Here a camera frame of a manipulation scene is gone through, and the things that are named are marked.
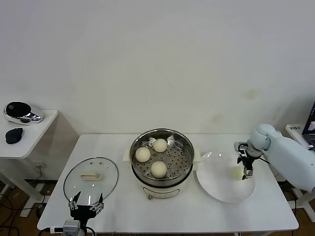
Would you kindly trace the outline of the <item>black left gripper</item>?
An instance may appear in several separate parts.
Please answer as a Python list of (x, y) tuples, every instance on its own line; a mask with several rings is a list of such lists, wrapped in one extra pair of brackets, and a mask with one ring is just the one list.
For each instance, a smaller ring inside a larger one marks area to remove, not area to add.
[(77, 201), (80, 197), (79, 191), (73, 198), (70, 198), (68, 207), (70, 208), (70, 216), (74, 220), (88, 221), (96, 217), (96, 212), (101, 212), (104, 209), (103, 193), (101, 193), (97, 203), (92, 206), (77, 205)]

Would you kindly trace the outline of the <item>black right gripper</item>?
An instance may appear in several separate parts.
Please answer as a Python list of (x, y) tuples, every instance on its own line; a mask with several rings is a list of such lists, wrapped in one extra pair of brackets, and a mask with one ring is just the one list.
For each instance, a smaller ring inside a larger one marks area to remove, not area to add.
[(243, 170), (243, 176), (242, 176), (242, 180), (246, 180), (249, 178), (252, 178), (253, 176), (253, 162), (254, 159), (251, 157), (238, 157), (237, 158), (237, 163), (239, 164), (240, 162), (243, 162), (243, 166), (246, 168)]

